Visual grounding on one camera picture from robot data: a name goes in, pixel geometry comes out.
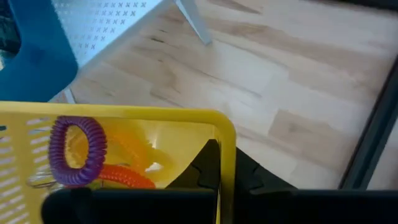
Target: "yellow plastic crate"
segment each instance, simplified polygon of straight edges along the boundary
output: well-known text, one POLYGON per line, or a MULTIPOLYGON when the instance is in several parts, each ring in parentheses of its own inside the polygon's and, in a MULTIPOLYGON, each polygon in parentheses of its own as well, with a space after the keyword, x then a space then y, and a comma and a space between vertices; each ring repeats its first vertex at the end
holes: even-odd
POLYGON ((135 106, 69 105, 0 102, 0 223, 40 223, 46 189, 26 182, 48 170, 50 128, 60 115, 134 121, 158 150, 173 158, 172 174, 157 183, 166 186, 191 163, 209 139, 221 149, 221 187, 217 220, 231 220, 234 194, 236 134, 231 121, 213 110, 143 108, 135 106))

